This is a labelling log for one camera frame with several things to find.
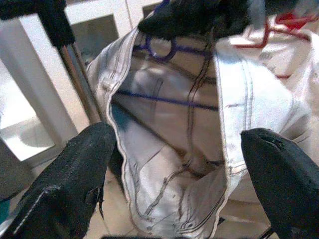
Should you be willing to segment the red plastic hanger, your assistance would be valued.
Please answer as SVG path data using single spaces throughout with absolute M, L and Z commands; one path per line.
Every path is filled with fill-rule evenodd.
M 307 72 L 319 76 L 319 14 L 272 16 L 264 28 L 254 30 L 249 26 L 231 43 L 278 78 L 288 79 Z

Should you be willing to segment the light grey white trousers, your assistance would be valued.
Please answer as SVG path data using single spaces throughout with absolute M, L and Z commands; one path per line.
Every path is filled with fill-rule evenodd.
M 164 238 L 212 238 L 247 173 L 240 134 L 262 127 L 293 139 L 308 107 L 265 66 L 221 41 L 207 57 L 158 62 L 134 51 L 134 29 L 88 67 L 124 158 L 134 225 Z

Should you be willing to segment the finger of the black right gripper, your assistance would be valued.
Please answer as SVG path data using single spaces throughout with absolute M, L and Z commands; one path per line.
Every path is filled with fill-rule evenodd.
M 240 34 L 248 25 L 247 0 L 173 0 L 143 19 L 138 29 L 163 39 L 208 32 L 218 39 Z

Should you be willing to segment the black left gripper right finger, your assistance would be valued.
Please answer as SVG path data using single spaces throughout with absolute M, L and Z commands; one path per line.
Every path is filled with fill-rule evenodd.
M 319 166 L 296 143 L 265 128 L 241 132 L 241 148 L 279 239 L 319 239 Z

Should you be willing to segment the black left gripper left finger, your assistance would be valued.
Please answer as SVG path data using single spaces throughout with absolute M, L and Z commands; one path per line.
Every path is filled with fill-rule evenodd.
M 105 122 L 69 140 L 0 226 L 0 239 L 83 239 L 97 204 L 103 202 L 115 142 L 115 132 Z

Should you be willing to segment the teal floor mat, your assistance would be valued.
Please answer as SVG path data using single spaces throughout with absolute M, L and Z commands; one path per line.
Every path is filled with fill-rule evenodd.
M 10 200 L 5 200 L 0 202 L 0 224 L 3 223 L 8 215 L 10 208 Z

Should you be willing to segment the black chrome clothes rack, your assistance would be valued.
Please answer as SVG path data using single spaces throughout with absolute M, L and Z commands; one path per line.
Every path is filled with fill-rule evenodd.
M 66 0 L 0 0 L 0 19 L 37 14 L 57 50 L 91 124 L 105 121 L 89 86 L 88 76 L 65 13 Z

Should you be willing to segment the white glass-door cabinet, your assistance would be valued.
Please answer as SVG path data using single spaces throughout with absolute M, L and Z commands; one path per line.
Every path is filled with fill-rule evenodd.
M 160 0 L 66 0 L 84 62 L 124 36 Z M 0 19 L 0 139 L 31 168 L 62 150 L 89 119 L 36 14 Z

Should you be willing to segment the purple plastic hanger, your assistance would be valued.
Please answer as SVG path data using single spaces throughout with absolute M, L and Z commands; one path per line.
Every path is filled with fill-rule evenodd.
M 213 47 L 212 33 L 168 41 L 142 35 L 114 102 L 132 114 L 148 115 L 160 109 L 217 112 Z

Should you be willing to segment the white shirt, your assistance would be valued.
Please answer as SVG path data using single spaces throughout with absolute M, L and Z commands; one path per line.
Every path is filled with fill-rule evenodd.
M 239 52 L 257 59 L 312 109 L 312 131 L 319 140 L 319 16 L 272 16 L 266 28 L 247 27 L 230 38 Z

